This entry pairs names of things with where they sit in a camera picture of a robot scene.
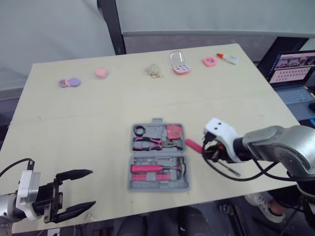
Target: screwdriver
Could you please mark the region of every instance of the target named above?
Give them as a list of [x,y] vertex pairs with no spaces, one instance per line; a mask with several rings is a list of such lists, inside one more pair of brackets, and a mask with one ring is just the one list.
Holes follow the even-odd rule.
[[[195,151],[199,152],[200,154],[202,154],[202,147],[194,142],[191,139],[186,139],[185,140],[185,144],[189,147],[191,147],[192,149],[194,149]],[[217,156],[219,154],[219,150],[215,152],[215,154],[213,154],[213,157]],[[240,177],[241,174],[236,172],[235,170],[233,170],[232,168],[229,168],[228,166],[226,166],[225,164],[223,164],[222,162],[218,161],[222,166],[226,167],[229,171],[231,171],[233,174],[235,174],[237,177]]]

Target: wooden table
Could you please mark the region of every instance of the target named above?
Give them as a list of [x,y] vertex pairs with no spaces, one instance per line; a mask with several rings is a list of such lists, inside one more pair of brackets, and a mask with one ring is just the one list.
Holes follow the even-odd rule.
[[[270,125],[290,127],[298,122],[238,44],[182,50],[192,68],[185,75],[173,72],[169,51],[34,64],[4,141],[1,166],[32,158],[41,172],[41,184],[56,173],[90,169],[82,179],[65,181],[63,207],[96,200],[86,213],[59,224],[25,219],[14,232],[63,227],[241,196],[294,183],[260,177],[235,182],[209,168],[200,154],[187,148],[191,190],[187,193],[131,193],[127,190],[130,133],[134,123],[181,123],[186,137],[201,143],[205,124],[213,117],[224,120],[240,134]],[[202,59],[224,53],[239,57],[232,65],[221,59],[205,67]],[[152,63],[164,76],[152,79],[145,68]],[[95,78],[104,66],[110,75]],[[60,88],[59,79],[77,77],[76,88]],[[258,172],[252,162],[231,164],[249,177]],[[26,163],[0,180],[1,193],[18,187]],[[277,165],[271,173],[285,176]]]

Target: glue tube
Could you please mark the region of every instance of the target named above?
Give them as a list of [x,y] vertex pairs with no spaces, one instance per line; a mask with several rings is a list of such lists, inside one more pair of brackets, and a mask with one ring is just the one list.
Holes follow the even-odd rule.
[[221,53],[217,53],[217,56],[219,58],[222,58],[222,59],[228,61],[229,63],[234,64],[234,65],[236,65],[239,62],[238,58],[234,57],[234,56],[224,55],[224,54],[221,54]]

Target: pliers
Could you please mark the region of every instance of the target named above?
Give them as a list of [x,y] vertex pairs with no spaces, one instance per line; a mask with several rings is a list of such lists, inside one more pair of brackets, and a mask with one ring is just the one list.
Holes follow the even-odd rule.
[[147,141],[151,143],[156,143],[156,145],[153,145],[151,147],[133,147],[134,151],[162,150],[162,148],[173,148],[173,147],[182,149],[182,147],[178,147],[177,144],[173,141],[162,141],[161,139],[154,139],[150,137],[134,138],[134,142],[139,142],[139,141]]

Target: black tape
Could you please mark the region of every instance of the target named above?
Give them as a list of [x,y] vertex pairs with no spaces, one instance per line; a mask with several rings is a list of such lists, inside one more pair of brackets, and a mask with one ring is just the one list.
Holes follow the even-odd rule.
[[137,137],[142,137],[146,133],[146,129],[142,125],[138,125],[133,128],[133,132]]

